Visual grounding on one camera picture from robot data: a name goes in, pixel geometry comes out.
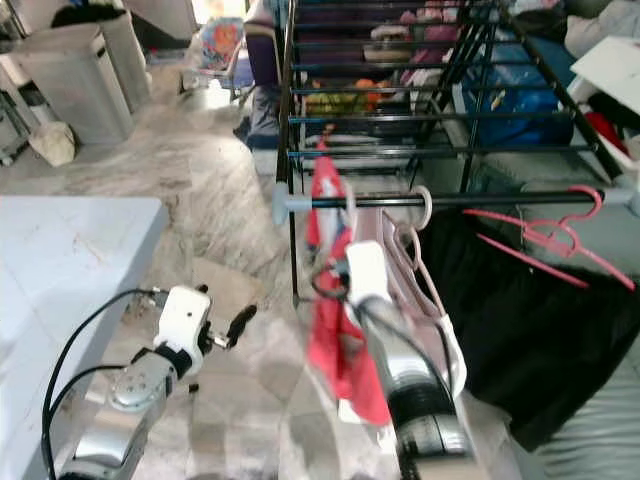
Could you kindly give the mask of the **white red navy-trimmed jersey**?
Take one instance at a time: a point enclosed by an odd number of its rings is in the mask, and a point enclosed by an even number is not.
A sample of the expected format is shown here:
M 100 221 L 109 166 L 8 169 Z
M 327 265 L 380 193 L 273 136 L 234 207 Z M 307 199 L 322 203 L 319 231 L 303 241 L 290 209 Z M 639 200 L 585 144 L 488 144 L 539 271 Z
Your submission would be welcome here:
M 314 248 L 314 271 L 310 274 L 315 289 L 317 262 L 347 262 L 346 248 L 358 241 L 346 227 L 346 198 L 342 177 L 326 145 L 317 145 L 320 155 L 314 163 L 311 193 L 317 197 L 338 197 L 339 207 L 320 207 L 308 214 L 306 239 Z M 358 234 L 369 232 L 369 224 L 358 220 Z M 353 320 L 355 311 L 347 301 L 325 300 L 317 296 L 312 306 L 312 326 L 308 339 L 308 361 L 323 375 L 338 401 L 340 420 L 365 422 L 375 428 L 387 428 L 392 416 L 375 356 L 369 348 L 369 335 Z

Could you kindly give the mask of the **flat cardboard sheet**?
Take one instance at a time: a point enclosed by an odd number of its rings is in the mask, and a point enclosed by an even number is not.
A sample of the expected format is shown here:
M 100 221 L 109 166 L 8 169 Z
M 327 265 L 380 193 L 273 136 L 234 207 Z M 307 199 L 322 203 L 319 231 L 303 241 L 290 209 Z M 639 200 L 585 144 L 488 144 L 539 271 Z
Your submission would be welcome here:
M 202 257 L 177 262 L 172 283 L 206 285 L 212 314 L 229 321 L 251 305 L 259 314 L 288 315 L 294 310 L 291 289 L 271 275 L 253 275 Z

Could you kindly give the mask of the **white plastic folding table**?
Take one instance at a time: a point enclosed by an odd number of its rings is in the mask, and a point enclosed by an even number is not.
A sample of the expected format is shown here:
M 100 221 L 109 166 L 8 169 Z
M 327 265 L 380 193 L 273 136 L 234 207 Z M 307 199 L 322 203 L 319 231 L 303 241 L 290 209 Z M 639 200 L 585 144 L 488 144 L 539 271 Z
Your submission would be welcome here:
M 169 216 L 155 197 L 0 202 L 0 480 L 40 480 L 40 407 L 70 334 L 145 278 Z

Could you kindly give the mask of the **navy blue cloth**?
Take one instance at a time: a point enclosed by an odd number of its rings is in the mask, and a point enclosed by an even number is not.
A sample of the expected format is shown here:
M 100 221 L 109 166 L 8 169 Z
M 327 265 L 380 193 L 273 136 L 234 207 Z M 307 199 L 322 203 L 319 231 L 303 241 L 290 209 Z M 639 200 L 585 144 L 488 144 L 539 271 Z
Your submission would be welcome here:
M 253 151 L 275 151 L 279 145 L 279 88 L 259 86 L 243 96 L 241 124 L 234 136 Z

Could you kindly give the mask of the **black metal clothes rack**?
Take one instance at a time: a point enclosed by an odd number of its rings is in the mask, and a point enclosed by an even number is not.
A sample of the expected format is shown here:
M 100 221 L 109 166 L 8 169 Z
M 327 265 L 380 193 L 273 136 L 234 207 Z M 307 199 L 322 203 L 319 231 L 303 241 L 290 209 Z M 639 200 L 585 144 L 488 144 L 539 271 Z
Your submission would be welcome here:
M 334 209 L 340 200 L 315 198 L 307 191 L 306 180 L 314 177 L 314 163 L 320 142 L 332 157 L 338 172 L 357 175 L 389 175 L 415 177 L 422 165 L 440 165 L 445 161 L 460 163 L 460 179 L 454 192 L 436 195 L 440 206 L 490 206 L 571 204 L 567 191 L 534 191 L 530 193 L 474 193 L 470 191 L 475 161 L 495 154 L 529 157 L 534 154 L 559 157 L 575 156 L 584 165 L 599 166 L 599 177 L 614 186 L 622 177 L 620 161 L 609 155 L 609 145 L 594 131 L 584 111 L 568 92 L 566 79 L 558 77 L 552 65 L 536 47 L 534 38 L 509 12 L 507 0 L 499 0 L 498 17 L 492 26 L 463 37 L 461 50 L 451 56 L 451 68 L 439 77 L 424 108 L 381 108 L 375 113 L 356 116 L 315 116 L 307 114 L 294 100 L 291 88 L 283 81 L 288 52 L 287 31 L 280 60 L 279 79 L 279 145 L 276 152 L 273 191 L 273 218 L 288 225 L 291 234 L 292 293 L 294 302 L 306 300 L 305 256 L 300 252 L 302 229 L 300 216 L 311 209 Z M 289 14 L 294 10 L 289 3 Z M 462 111 L 454 88 L 467 67 L 474 61 L 477 49 L 493 44 L 498 29 L 509 31 L 517 44 L 525 47 L 532 64 L 538 67 L 556 91 L 561 113 L 573 120 L 573 137 L 563 146 L 480 147 L 475 143 L 475 120 L 479 114 Z

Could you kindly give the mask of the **black garment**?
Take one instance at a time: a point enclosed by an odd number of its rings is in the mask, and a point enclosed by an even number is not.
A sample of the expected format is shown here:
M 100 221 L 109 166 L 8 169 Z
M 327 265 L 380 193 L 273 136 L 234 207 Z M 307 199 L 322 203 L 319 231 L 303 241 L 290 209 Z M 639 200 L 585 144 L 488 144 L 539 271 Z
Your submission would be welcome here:
M 435 212 L 419 233 L 468 369 L 468 392 L 506 412 L 521 447 L 536 449 L 584 406 L 640 334 L 640 292 L 581 268 L 564 282 L 483 241 L 497 230 L 460 210 Z

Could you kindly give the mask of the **purple chair yellow trim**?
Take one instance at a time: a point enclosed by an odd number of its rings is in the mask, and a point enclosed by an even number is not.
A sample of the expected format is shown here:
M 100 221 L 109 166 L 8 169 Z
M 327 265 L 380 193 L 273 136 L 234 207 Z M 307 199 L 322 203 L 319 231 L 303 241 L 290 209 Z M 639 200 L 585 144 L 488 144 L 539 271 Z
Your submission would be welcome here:
M 244 18 L 244 41 L 250 54 L 253 82 L 279 87 L 282 51 L 291 0 L 253 0 Z

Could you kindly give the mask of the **beige cloth bag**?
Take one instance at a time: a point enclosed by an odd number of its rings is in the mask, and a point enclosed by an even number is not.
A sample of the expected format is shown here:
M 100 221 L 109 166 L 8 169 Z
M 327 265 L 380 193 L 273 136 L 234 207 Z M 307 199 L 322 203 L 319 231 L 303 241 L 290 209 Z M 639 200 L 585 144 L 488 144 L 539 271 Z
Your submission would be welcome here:
M 72 163 L 76 159 L 76 136 L 70 125 L 65 122 L 41 124 L 29 133 L 28 146 L 55 168 Z

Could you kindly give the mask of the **colourful printed kids tub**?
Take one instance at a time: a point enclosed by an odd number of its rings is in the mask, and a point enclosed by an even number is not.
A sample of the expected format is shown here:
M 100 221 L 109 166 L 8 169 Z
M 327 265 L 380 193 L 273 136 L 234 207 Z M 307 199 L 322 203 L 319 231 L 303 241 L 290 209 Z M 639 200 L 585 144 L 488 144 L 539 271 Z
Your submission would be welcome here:
M 189 45 L 191 65 L 200 84 L 219 83 L 225 90 L 242 90 L 253 83 L 244 51 L 244 20 L 212 18 Z

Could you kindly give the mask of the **white plastic bin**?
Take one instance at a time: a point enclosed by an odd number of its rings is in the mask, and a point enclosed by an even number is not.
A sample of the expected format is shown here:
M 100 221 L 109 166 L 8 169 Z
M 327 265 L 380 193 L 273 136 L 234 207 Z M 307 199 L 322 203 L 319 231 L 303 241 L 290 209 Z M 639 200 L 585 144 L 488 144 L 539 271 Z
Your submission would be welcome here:
M 131 113 L 150 104 L 150 77 L 147 73 L 145 54 L 134 32 L 131 13 L 119 10 L 109 20 L 100 20 L 99 27 L 105 38 L 116 78 Z
M 131 111 L 99 26 L 45 29 L 24 38 L 10 55 L 77 140 L 115 145 L 131 136 Z

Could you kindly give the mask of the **white shelving rack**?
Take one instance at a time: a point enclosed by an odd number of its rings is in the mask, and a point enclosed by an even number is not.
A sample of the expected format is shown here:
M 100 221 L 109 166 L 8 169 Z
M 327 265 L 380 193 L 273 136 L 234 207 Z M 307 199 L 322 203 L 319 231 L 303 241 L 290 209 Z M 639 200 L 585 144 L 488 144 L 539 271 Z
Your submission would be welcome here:
M 1 106 L 3 106 L 5 120 L 1 125 L 1 142 L 4 143 L 5 165 L 12 165 L 17 161 L 20 152 L 28 145 L 29 125 L 26 120 L 26 102 L 20 96 L 20 91 L 10 76 L 12 61 L 6 59 L 5 52 L 0 54 L 0 86 Z

